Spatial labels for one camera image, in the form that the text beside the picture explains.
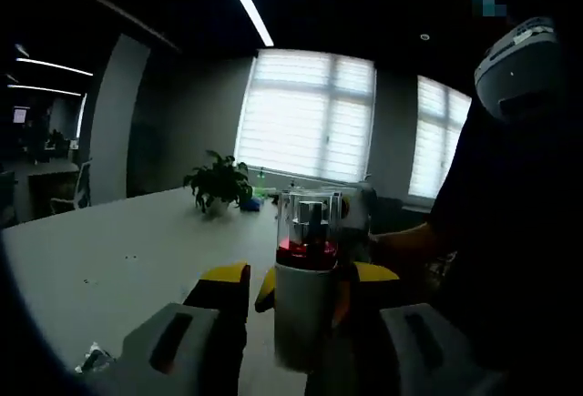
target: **window blinds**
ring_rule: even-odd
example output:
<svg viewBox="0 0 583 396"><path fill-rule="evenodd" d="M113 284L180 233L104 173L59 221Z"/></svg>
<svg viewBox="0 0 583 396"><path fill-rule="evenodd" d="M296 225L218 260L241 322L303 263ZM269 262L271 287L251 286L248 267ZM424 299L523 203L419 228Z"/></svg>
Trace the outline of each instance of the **window blinds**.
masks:
<svg viewBox="0 0 583 396"><path fill-rule="evenodd" d="M342 182L366 170L373 118L371 61L263 50L251 70L235 158Z"/></svg>
<svg viewBox="0 0 583 396"><path fill-rule="evenodd" d="M434 199L454 159L470 97L419 76L418 118L409 196Z"/></svg>

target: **green leaves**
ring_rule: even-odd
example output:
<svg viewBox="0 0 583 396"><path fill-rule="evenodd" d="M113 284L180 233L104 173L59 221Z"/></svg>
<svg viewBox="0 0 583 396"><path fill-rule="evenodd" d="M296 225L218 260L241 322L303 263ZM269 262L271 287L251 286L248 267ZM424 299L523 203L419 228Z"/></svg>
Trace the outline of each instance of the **green leaves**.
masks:
<svg viewBox="0 0 583 396"><path fill-rule="evenodd" d="M214 159L211 167L193 168L195 173L183 178L183 186L192 188L192 195L202 212L215 198L224 202L236 201L239 205L251 199L253 189L248 183L247 165L240 162L234 166L233 155L223 158L214 150L207 150L207 155Z"/></svg>

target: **white pot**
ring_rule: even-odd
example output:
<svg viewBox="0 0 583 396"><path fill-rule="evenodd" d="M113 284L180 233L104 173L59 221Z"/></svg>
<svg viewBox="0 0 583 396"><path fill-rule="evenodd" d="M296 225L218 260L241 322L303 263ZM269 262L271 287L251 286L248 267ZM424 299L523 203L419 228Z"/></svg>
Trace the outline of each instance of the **white pot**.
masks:
<svg viewBox="0 0 583 396"><path fill-rule="evenodd" d="M207 207L207 215L211 217L220 217L227 212L229 202L223 202L220 198L215 198L209 207Z"/></svg>

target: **black shirt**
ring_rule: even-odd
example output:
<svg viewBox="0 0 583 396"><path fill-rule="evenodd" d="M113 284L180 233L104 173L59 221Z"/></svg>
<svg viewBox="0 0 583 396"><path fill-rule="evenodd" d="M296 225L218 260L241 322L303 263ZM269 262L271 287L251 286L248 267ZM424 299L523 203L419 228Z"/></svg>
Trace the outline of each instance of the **black shirt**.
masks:
<svg viewBox="0 0 583 396"><path fill-rule="evenodd" d="M434 305L490 366L527 354L560 319L548 307L569 301L582 139L577 106L509 125L472 101L429 218L457 250Z"/></svg>

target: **dark ceiling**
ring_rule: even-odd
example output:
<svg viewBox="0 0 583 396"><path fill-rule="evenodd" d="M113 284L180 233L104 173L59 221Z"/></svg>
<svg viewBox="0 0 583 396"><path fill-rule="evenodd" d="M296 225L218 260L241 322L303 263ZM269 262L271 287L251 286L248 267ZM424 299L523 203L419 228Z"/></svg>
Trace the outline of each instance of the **dark ceiling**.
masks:
<svg viewBox="0 0 583 396"><path fill-rule="evenodd" d="M34 59L93 71L125 31L173 50L93 0L13 0L8 48L22 43ZM262 41L239 0L109 0L160 32L185 57L251 55ZM472 0L253 0L276 47L328 51L376 61L395 72L430 76L470 92L480 57L504 30ZM422 41L420 34L431 36ZM87 76L15 63L21 83L87 90Z"/></svg>

